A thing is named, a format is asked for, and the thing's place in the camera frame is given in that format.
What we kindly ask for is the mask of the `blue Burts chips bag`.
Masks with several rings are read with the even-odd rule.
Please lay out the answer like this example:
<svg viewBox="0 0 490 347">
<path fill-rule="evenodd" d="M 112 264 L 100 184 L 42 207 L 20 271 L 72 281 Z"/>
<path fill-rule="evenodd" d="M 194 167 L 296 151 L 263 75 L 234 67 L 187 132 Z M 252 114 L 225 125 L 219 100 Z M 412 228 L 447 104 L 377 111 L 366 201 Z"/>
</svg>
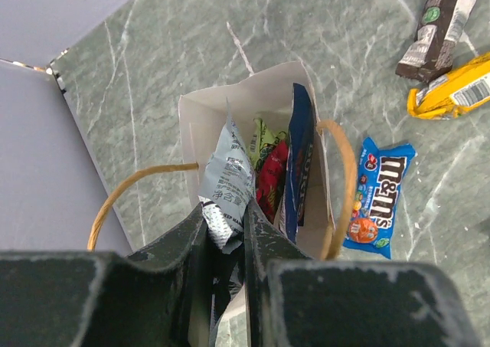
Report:
<svg viewBox="0 0 490 347">
<path fill-rule="evenodd" d="M 305 199 L 315 140 L 314 109 L 305 86 L 292 85 L 292 115 L 288 126 L 286 179 L 279 205 L 279 230 L 295 243 L 304 225 Z"/>
</svg>

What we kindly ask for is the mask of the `blue M&Ms packet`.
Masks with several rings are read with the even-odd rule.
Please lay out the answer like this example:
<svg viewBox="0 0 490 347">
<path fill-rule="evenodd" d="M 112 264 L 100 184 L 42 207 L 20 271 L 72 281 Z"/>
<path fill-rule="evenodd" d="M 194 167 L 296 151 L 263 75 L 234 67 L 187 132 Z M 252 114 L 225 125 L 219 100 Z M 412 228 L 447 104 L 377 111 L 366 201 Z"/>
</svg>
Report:
<svg viewBox="0 0 490 347">
<path fill-rule="evenodd" d="M 379 149 L 364 139 L 351 220 L 343 245 L 391 259 L 391 239 L 401 184 L 416 150 L 409 143 Z"/>
</svg>

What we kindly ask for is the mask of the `yellow M&Ms packet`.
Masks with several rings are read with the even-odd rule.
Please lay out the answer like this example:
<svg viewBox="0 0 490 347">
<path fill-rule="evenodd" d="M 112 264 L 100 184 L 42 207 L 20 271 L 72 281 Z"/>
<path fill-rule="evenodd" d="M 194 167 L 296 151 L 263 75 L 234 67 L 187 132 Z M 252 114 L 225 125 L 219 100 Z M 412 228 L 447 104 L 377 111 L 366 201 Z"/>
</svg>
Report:
<svg viewBox="0 0 490 347">
<path fill-rule="evenodd" d="M 489 102 L 489 54 L 472 59 L 436 78 L 421 90 L 410 90 L 407 112 L 427 120 L 455 119 Z"/>
</svg>

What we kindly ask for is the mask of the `red candy packet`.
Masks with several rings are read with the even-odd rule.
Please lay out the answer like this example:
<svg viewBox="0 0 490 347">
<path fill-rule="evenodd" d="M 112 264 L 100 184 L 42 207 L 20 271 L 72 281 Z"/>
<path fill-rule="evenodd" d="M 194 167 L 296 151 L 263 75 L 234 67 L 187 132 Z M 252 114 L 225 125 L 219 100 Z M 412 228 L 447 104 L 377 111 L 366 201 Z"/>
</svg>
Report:
<svg viewBox="0 0 490 347">
<path fill-rule="evenodd" d="M 282 140 L 267 156 L 257 179 L 256 200 L 270 223 L 275 220 L 283 196 L 289 148 Z"/>
</svg>

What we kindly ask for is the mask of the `pink paper bag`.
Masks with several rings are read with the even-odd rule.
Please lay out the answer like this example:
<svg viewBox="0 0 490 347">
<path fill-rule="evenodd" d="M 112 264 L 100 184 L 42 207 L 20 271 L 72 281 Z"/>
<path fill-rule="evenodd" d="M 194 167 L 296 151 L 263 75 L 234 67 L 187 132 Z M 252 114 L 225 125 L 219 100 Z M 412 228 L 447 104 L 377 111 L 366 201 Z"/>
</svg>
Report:
<svg viewBox="0 0 490 347">
<path fill-rule="evenodd" d="M 118 197 L 141 178 L 183 172 L 194 210 L 109 276 L 90 346 L 206 346 L 243 300 L 251 346 L 338 338 L 335 258 L 357 164 L 342 128 L 320 119 L 309 75 L 280 64 L 178 104 L 183 163 L 128 177 L 91 228 L 93 250 Z"/>
</svg>

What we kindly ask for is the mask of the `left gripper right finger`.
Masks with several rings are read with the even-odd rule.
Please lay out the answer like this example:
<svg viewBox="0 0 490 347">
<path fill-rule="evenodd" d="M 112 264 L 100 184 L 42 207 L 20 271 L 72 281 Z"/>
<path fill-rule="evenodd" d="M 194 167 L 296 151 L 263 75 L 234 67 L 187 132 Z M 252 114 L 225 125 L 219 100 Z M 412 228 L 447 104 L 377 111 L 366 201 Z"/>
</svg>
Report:
<svg viewBox="0 0 490 347">
<path fill-rule="evenodd" d="M 243 220 L 249 345 L 480 345 L 454 283 L 438 267 L 313 260 L 255 201 Z"/>
</svg>

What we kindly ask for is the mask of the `green snack packet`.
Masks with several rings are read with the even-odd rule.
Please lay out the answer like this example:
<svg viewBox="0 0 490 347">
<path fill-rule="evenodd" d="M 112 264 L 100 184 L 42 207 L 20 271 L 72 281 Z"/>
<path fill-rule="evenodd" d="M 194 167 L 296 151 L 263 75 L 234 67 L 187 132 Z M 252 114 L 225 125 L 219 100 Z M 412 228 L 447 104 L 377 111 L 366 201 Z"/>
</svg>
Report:
<svg viewBox="0 0 490 347">
<path fill-rule="evenodd" d="M 259 173 L 269 154 L 287 137 L 286 131 L 273 132 L 261 118 L 255 118 L 255 130 L 248 147 L 253 169 Z"/>
</svg>

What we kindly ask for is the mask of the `light blue snack wrapper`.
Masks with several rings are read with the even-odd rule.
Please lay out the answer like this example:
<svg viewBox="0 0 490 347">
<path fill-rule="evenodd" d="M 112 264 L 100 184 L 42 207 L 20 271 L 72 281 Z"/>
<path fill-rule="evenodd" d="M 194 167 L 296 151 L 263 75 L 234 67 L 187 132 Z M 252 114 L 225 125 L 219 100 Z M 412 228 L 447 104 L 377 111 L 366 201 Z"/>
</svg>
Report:
<svg viewBox="0 0 490 347">
<path fill-rule="evenodd" d="M 198 198 L 211 240 L 224 254 L 242 243 L 243 216 L 255 197 L 255 173 L 230 108 L 217 146 L 205 166 Z"/>
</svg>

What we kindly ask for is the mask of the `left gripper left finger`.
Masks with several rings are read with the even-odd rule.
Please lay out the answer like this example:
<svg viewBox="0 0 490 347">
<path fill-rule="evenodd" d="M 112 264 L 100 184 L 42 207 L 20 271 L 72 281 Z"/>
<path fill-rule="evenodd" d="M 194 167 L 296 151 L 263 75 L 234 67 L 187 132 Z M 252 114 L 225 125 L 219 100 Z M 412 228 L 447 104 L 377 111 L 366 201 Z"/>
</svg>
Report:
<svg viewBox="0 0 490 347">
<path fill-rule="evenodd" d="M 128 257 L 4 252 L 3 346 L 206 346 L 207 227 L 201 207 Z"/>
</svg>

